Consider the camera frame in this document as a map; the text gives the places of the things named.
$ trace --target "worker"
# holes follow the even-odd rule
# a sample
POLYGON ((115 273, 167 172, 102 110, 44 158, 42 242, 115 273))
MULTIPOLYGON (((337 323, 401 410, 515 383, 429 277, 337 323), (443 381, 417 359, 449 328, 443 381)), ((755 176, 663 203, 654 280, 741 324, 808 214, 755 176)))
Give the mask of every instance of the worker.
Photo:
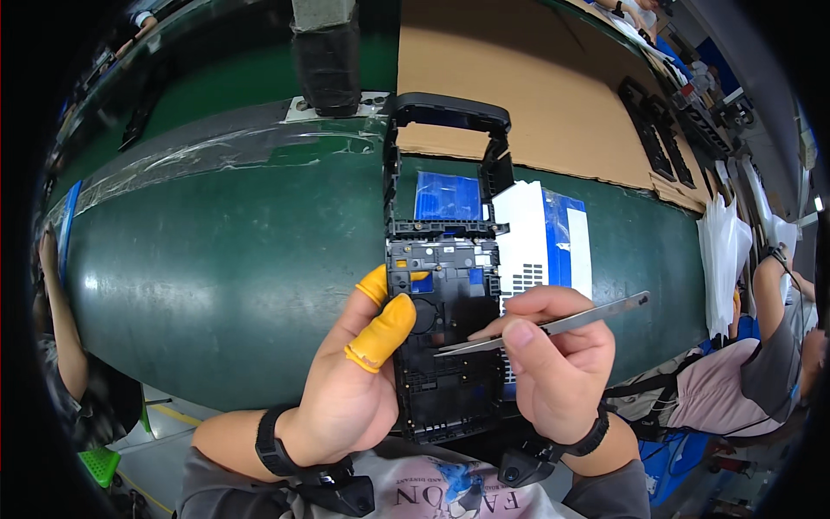
POLYGON ((652 44, 657 43, 657 0, 596 0, 594 5, 607 17, 621 17, 638 31, 642 29, 652 44))
POLYGON ((35 318, 38 359, 64 434, 77 452, 104 447, 129 432, 141 415, 141 386, 81 347, 81 338, 58 275, 55 232, 42 234, 38 256, 43 288, 35 318), (48 299, 53 333, 46 333, 48 299))
POLYGON ((720 90, 720 77, 718 76, 718 67, 714 65, 706 65, 701 60, 695 60, 689 65, 691 74, 696 78, 696 86, 700 85, 703 90, 708 90, 712 95, 716 95, 720 90))
POLYGON ((121 59, 130 48, 159 24, 150 8, 159 0, 139 0, 133 2, 126 12, 120 15, 110 29, 106 40, 107 46, 121 59))
POLYGON ((590 300, 569 288, 534 287, 508 300, 506 316, 471 336, 504 333, 519 409, 536 432, 562 445, 595 442, 583 456, 562 456, 578 476, 559 503, 538 483, 507 487, 486 463, 386 438, 398 419, 398 399, 385 360, 416 316, 401 294, 375 317, 386 295, 381 266, 352 292, 323 340, 298 407, 234 411, 198 426, 185 460, 179 517, 342 517, 309 507, 280 481, 291 476, 291 467, 337 463, 350 453, 354 474, 371 477, 377 517, 481 517, 488 511, 493 517, 571 517, 566 508, 586 517, 650 516, 637 440, 622 419, 598 411, 613 363, 613 334, 596 321, 548 337, 531 323, 587 310, 590 300), (604 433, 597 427, 601 417, 608 420, 604 433), (277 445, 275 438, 285 456, 279 463, 269 458, 272 467, 284 464, 272 472, 260 453, 277 445))
MULTIPOLYGON (((815 287, 793 271, 782 244, 755 269, 753 293, 760 340, 737 340, 706 356, 693 348, 605 392, 638 436, 654 439, 660 429, 690 428, 757 437, 782 427, 798 406, 808 404, 828 343, 824 330, 808 328, 815 322, 808 309, 816 301, 815 287), (791 310, 779 288, 787 273, 797 289, 791 310), (804 315, 794 319, 793 313, 804 315), (793 323, 800 326, 795 332, 793 323)), ((736 331, 730 327, 730 335, 736 331)))

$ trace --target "cardboard sheet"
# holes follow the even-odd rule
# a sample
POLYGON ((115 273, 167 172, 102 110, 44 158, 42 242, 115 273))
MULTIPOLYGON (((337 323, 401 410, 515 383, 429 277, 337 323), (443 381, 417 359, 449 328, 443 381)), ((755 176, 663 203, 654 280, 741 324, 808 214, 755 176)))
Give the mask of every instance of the cardboard sheet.
MULTIPOLYGON (((514 164, 653 189, 702 211, 709 194, 682 135, 678 145, 699 188, 669 184, 651 171, 616 94, 625 76, 660 91, 641 57, 588 23, 533 0, 403 2, 399 93, 502 106, 510 112, 514 164)), ((410 125, 400 130, 398 144, 409 153, 480 159, 487 136, 410 125)))

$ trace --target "t-shirt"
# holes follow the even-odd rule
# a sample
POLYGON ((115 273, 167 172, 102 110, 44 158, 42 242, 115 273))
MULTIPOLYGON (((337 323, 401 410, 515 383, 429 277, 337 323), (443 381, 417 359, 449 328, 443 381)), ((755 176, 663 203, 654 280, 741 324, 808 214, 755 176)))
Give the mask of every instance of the t-shirt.
MULTIPOLYGON (((646 11, 645 9, 640 7, 640 4, 638 4, 636 0, 622 0, 622 3, 626 4, 629 7, 633 7, 637 14, 639 14, 642 20, 646 23, 646 25, 648 25, 649 29, 654 27, 654 24, 657 23, 657 15, 654 14, 653 11, 646 11)), ((594 6, 598 8, 600 12, 605 16, 614 16, 613 14, 611 14, 611 9, 601 6, 598 3, 594 3, 594 6)), ((631 15, 627 12, 625 12, 625 16, 623 16, 622 19, 625 20, 631 27, 634 27, 635 29, 637 28, 637 25, 634 23, 634 18, 632 18, 631 15)))
POLYGON ((667 426, 723 436, 781 427, 800 401, 799 344, 782 321, 763 347, 743 339, 698 360, 677 376, 677 406, 667 426))
POLYGON ((706 88, 711 91, 718 90, 718 83, 715 81, 715 77, 709 72, 709 66, 706 65, 703 61, 693 61, 691 65, 689 65, 689 69, 691 70, 691 74, 694 77, 701 77, 704 78, 701 81, 704 81, 706 88))
MULTIPOLYGON (((369 476, 375 510, 366 517, 403 519, 611 519, 651 516, 640 460, 599 477, 584 477, 563 502, 538 483, 510 488, 498 470, 435 446, 389 438, 374 451, 353 454, 354 474, 369 476)), ((184 464, 181 519, 345 519, 304 502, 285 482, 269 484, 228 472, 190 448, 184 464)))
POLYGON ((37 342, 37 353, 58 422, 77 452, 103 447, 126 436, 110 405, 109 385, 95 357, 87 357, 86 390, 78 402, 66 389, 58 370, 55 336, 43 334, 37 342))

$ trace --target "metal tweezers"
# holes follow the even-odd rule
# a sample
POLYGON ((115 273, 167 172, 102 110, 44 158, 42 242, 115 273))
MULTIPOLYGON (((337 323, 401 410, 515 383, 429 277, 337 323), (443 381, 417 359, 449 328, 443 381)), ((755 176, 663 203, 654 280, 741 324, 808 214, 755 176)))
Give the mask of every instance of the metal tweezers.
MULTIPOLYGON (((552 321, 540 323, 539 328, 544 330, 544 333, 548 335, 564 333, 565 331, 585 326, 588 323, 599 321, 600 319, 605 319, 610 316, 615 316, 616 314, 623 313, 624 311, 629 311, 632 308, 639 308, 640 306, 648 303, 651 295, 652 294, 649 291, 642 291, 634 294, 633 296, 620 299, 619 301, 614 301, 608 303, 607 305, 597 306, 591 310, 582 311, 569 317, 562 317, 552 321)), ((438 349, 441 353, 437 353, 435 356, 446 357, 449 355, 465 355, 467 353, 476 353, 478 351, 495 350, 496 348, 501 348, 504 345, 505 342, 502 339, 501 334, 499 334, 493 335, 492 337, 485 337, 483 339, 469 340, 467 342, 462 342, 461 344, 443 346, 438 349)))

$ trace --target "hand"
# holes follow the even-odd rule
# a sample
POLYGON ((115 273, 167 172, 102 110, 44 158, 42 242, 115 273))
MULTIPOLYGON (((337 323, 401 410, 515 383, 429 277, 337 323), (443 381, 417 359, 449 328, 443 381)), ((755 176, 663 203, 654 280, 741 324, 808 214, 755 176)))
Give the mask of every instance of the hand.
POLYGON ((790 272, 793 271, 793 254, 789 251, 789 247, 784 245, 784 242, 779 243, 779 247, 781 247, 781 255, 784 256, 784 260, 787 261, 787 268, 790 272))
POLYGON ((41 269, 46 274, 57 273, 57 241, 55 239, 55 229, 49 224, 43 229, 41 242, 37 249, 37 254, 41 260, 41 269))
POLYGON ((132 41, 132 40, 129 40, 129 41, 128 41, 128 42, 126 42, 124 45, 122 45, 122 46, 121 46, 121 48, 120 48, 118 51, 116 51, 116 52, 115 52, 115 57, 116 57, 116 58, 118 58, 118 59, 121 59, 122 57, 124 57, 124 54, 126 54, 126 53, 127 53, 127 51, 128 51, 128 50, 129 50, 132 46, 133 46, 133 41, 132 41))
POLYGON ((632 9, 626 9, 625 7, 627 6, 623 5, 622 9, 623 11, 627 12, 628 16, 630 16, 631 19, 634 21, 634 28, 636 28, 638 31, 642 29, 643 31, 648 32, 648 25, 646 24, 646 21, 642 19, 640 14, 634 12, 632 9))
POLYGON ((385 265, 360 282, 317 350, 300 407, 277 420, 277 435, 300 466, 373 448, 398 420, 393 368, 384 361, 412 330, 415 305, 401 294, 375 317, 386 286, 385 265))
POLYGON ((511 297, 505 308, 505 316, 470 339, 503 333, 519 411, 542 436, 563 445, 577 443, 597 418, 614 362, 613 334, 603 321, 551 337, 532 324, 593 308, 571 288, 535 286, 511 297))

